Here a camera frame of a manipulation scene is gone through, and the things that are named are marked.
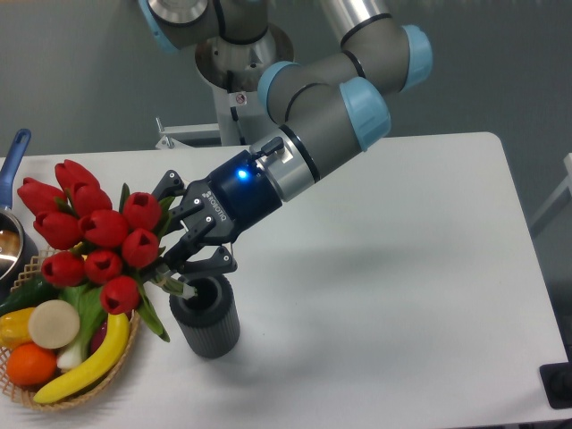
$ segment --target cooking pot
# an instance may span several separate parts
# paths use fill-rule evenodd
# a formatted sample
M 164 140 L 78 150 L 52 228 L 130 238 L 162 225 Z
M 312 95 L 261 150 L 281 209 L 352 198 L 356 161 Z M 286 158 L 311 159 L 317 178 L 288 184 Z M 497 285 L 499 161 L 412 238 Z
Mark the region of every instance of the cooking pot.
M 19 130 L 0 170 L 0 302 L 38 248 L 12 214 L 13 183 L 31 139 L 29 130 Z

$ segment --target yellow pepper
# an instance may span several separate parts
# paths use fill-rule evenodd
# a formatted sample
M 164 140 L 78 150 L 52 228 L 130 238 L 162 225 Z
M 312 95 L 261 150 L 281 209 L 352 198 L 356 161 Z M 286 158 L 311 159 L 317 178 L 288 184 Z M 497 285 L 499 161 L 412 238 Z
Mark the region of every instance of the yellow pepper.
M 34 309 L 24 308 L 0 317 L 0 346 L 12 350 L 32 341 L 28 333 L 28 321 Z

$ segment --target banana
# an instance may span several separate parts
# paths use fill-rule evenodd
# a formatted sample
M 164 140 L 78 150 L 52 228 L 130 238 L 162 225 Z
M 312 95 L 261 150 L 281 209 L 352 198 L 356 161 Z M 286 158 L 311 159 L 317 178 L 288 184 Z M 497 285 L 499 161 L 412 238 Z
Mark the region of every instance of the banana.
M 51 404 L 96 382 L 122 356 L 129 331 L 130 324 L 126 315 L 108 315 L 107 334 L 99 349 L 82 364 L 42 387 L 34 396 L 34 401 L 38 404 Z

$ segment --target wicker basket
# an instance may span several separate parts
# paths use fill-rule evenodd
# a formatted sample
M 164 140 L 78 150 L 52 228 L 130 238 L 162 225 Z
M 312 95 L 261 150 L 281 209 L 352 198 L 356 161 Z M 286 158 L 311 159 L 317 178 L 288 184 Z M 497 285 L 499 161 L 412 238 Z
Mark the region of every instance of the wicker basket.
M 18 280 L 14 282 L 14 286 L 12 290 L 15 288 L 19 288 L 25 281 L 32 278 L 34 275 L 40 273 L 40 267 L 42 266 L 42 262 L 45 258 L 54 254 L 53 250 L 42 250 L 39 252 L 38 257 L 33 257 L 32 260 L 28 265 L 25 266 L 24 272 L 20 273 L 18 276 Z M 127 347 L 123 352 L 123 355 L 112 368 L 112 370 L 107 373 L 104 379 L 101 380 L 99 384 L 97 384 L 93 389 L 87 392 L 79 393 L 75 396 L 71 396 L 62 400 L 60 402 L 56 402 L 54 404 L 46 404 L 40 405 L 34 402 L 33 398 L 37 389 L 22 389 L 19 386 L 14 385 L 6 375 L 6 362 L 8 357 L 10 356 L 10 350 L 4 347 L 0 347 L 0 391 L 7 397 L 9 397 L 12 402 L 22 404 L 26 408 L 36 409 L 39 411 L 46 411 L 46 412 L 53 412 L 53 411 L 62 411 L 69 408 L 77 407 L 78 405 L 84 404 L 88 400 L 95 398 L 99 393 L 101 393 L 107 386 L 111 384 L 114 380 L 115 376 L 121 370 L 123 364 L 127 356 L 130 354 L 130 351 L 133 347 L 133 343 L 135 341 L 135 337 L 139 330 L 139 315 L 137 313 L 133 314 L 131 318 L 131 330 L 130 330 L 130 337 L 127 342 Z

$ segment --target tulip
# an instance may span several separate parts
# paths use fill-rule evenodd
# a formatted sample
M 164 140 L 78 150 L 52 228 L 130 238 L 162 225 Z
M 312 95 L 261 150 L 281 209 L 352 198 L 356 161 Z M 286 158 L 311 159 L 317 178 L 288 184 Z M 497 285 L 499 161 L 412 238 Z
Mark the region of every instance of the tulip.
M 159 239 L 153 232 L 138 228 L 122 244 L 122 257 L 127 264 L 143 268 L 156 260 L 159 254 Z
M 94 210 L 111 210 L 111 199 L 100 188 L 77 182 L 71 188 L 73 209 L 79 217 L 91 215 Z
M 71 214 L 61 212 L 41 212 L 36 216 L 34 228 L 53 248 L 67 250 L 78 244 L 83 235 L 78 220 Z
M 58 206 L 55 199 L 66 200 L 65 194 L 55 186 L 46 185 L 31 177 L 24 178 L 24 184 L 18 188 L 17 192 L 24 205 L 34 215 L 40 212 L 57 212 Z
M 86 183 L 99 188 L 99 181 L 83 165 L 66 159 L 55 165 L 55 178 L 62 189 L 72 189 L 77 182 Z
M 56 253 L 44 260 L 42 274 L 54 286 L 77 286 L 85 277 L 83 258 L 70 251 Z
M 129 234 L 125 217 L 115 210 L 94 210 L 79 225 L 85 239 L 102 248 L 117 248 Z
M 151 194 L 135 192 L 125 200 L 122 213 L 132 229 L 152 231 L 161 218 L 162 210 Z
M 128 313 L 139 305 L 137 282 L 132 277 L 120 275 L 105 284 L 99 295 L 101 307 L 110 315 Z
M 104 284 L 122 273 L 122 259 L 111 250 L 99 248 L 86 259 L 86 275 L 97 284 Z

